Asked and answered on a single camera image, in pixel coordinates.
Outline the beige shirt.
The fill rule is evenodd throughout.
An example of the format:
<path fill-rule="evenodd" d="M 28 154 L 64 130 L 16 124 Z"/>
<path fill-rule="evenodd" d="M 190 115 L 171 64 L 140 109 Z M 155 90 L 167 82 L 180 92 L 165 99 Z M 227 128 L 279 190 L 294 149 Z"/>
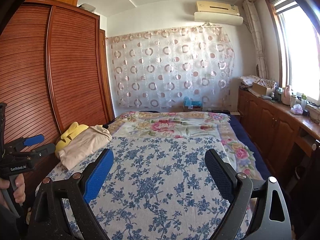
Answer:
<path fill-rule="evenodd" d="M 112 139 L 111 133 L 103 126 L 90 126 L 71 142 L 56 152 L 62 165 L 71 170 L 89 155 L 106 146 Z"/>

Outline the yellow Pikachu plush toy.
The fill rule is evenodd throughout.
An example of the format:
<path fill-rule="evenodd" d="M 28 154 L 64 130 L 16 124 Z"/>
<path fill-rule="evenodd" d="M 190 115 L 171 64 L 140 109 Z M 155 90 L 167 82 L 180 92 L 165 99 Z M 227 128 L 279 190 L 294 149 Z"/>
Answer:
<path fill-rule="evenodd" d="M 60 139 L 58 140 L 55 153 L 61 148 L 63 148 L 63 146 L 68 145 L 72 139 L 74 139 L 77 135 L 79 135 L 82 131 L 86 130 L 88 127 L 90 126 L 84 124 L 79 125 L 77 122 L 72 123 L 69 129 L 67 129 L 67 131 L 65 131 L 65 133 L 63 133 L 63 135 L 61 135 Z"/>

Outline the wooden side cabinet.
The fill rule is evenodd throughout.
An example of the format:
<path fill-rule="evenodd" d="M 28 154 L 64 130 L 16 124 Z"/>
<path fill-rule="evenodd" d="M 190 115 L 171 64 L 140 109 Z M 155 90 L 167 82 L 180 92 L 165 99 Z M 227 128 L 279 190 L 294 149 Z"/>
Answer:
<path fill-rule="evenodd" d="M 268 170 L 287 191 L 294 187 L 296 167 L 307 165 L 319 125 L 309 117 L 294 115 L 289 106 L 238 90 L 240 123 L 255 144 Z"/>

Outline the wooden louvered wardrobe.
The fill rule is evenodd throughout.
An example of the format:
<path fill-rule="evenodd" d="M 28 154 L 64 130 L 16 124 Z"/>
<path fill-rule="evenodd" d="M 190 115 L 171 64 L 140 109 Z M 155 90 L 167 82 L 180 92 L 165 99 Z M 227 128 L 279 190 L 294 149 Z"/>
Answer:
<path fill-rule="evenodd" d="M 105 32 L 75 0 L 23 0 L 1 33 L 5 142 L 114 119 Z"/>

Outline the dark blue mattress sheet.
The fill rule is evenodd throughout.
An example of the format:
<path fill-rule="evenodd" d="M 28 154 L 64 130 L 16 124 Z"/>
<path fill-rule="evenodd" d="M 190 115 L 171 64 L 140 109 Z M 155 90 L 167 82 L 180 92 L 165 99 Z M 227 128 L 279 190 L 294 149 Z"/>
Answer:
<path fill-rule="evenodd" d="M 260 152 L 258 151 L 255 144 L 251 142 L 245 129 L 240 124 L 240 121 L 234 115 L 229 114 L 228 116 L 230 117 L 229 124 L 233 132 L 235 133 L 235 136 L 237 137 L 238 140 L 244 143 L 249 148 L 250 151 L 253 152 L 253 157 L 255 158 L 255 166 L 259 171 L 260 175 L 262 176 L 263 180 L 266 180 L 269 176 L 271 176 L 271 173 L 268 170 L 266 164 L 264 163 Z"/>

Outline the blue floral white sheet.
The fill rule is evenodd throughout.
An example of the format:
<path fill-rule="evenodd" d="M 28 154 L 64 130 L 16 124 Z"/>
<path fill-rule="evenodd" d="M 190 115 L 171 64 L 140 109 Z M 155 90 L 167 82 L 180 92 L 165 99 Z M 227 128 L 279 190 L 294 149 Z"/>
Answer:
<path fill-rule="evenodd" d="M 90 207 L 110 239 L 209 239 L 229 202 L 204 161 L 213 149 L 236 165 L 248 153 L 205 138 L 114 137 L 114 163 Z"/>

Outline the pink bottle on cabinet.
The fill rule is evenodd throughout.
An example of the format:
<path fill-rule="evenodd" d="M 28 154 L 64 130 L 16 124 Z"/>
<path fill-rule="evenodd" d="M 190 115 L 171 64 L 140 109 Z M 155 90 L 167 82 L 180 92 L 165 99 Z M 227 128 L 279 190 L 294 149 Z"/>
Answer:
<path fill-rule="evenodd" d="M 283 104 L 289 106 L 290 105 L 290 100 L 291 100 L 291 87 L 290 85 L 287 85 L 284 89 L 283 89 L 283 93 L 281 96 L 281 101 Z"/>

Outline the cardboard box on cabinet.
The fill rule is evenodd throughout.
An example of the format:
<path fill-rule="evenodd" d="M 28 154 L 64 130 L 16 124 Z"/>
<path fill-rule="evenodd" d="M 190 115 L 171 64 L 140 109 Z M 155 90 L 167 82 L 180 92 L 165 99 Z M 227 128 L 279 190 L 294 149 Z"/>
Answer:
<path fill-rule="evenodd" d="M 268 88 L 262 85 L 259 85 L 258 83 L 253 83 L 252 90 L 257 93 L 258 95 L 265 95 L 265 96 L 271 96 L 274 92 L 274 88 Z"/>

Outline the floral blanket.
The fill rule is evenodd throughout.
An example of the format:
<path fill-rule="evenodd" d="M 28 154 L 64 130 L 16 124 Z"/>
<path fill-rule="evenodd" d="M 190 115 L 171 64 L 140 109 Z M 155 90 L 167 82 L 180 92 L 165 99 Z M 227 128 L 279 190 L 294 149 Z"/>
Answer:
<path fill-rule="evenodd" d="M 237 139 L 229 114 L 216 112 L 125 112 L 105 124 L 112 135 L 122 137 L 212 138 L 225 150 L 231 165 L 253 179 L 262 179 L 253 152 Z"/>

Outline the blue toy on headboard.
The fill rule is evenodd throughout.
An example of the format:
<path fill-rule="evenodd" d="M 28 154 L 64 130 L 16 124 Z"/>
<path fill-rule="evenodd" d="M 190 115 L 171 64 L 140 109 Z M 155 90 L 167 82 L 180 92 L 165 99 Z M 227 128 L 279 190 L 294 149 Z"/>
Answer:
<path fill-rule="evenodd" d="M 183 99 L 183 106 L 187 107 L 188 109 L 202 108 L 202 101 L 194 101 L 194 100 L 191 100 L 191 98 L 186 96 Z"/>

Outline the circle patterned sheer curtain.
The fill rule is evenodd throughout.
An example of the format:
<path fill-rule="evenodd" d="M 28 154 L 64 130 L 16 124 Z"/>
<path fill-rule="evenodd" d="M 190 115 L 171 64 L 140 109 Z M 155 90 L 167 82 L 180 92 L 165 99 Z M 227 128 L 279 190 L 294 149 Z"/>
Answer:
<path fill-rule="evenodd" d="M 159 111 L 190 100 L 206 109 L 230 108 L 235 53 L 222 26 L 132 33 L 107 44 L 118 107 Z"/>

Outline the white air conditioner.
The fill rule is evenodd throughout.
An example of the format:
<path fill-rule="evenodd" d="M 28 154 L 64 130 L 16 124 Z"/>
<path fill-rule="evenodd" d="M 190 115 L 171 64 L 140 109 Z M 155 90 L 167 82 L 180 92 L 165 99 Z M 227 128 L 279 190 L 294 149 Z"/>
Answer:
<path fill-rule="evenodd" d="M 237 5 L 212 1 L 196 2 L 194 20 L 236 26 L 242 25 L 244 21 Z"/>

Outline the side drape curtain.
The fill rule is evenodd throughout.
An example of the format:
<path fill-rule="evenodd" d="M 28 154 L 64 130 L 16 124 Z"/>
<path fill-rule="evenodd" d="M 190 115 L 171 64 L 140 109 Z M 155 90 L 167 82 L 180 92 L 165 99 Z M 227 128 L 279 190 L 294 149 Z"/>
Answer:
<path fill-rule="evenodd" d="M 242 6 L 249 23 L 249 28 L 253 37 L 256 54 L 256 64 L 258 67 L 258 76 L 260 78 L 268 78 L 267 64 L 264 55 L 264 37 L 260 24 L 260 19 L 253 2 L 244 0 Z"/>

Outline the window with wooden frame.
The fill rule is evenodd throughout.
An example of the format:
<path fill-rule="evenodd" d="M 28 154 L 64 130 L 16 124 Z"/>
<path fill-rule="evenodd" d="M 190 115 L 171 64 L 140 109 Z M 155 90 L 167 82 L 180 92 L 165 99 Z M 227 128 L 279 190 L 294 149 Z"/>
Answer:
<path fill-rule="evenodd" d="M 319 105 L 319 33 L 295 0 L 265 0 L 280 50 L 280 83 Z"/>

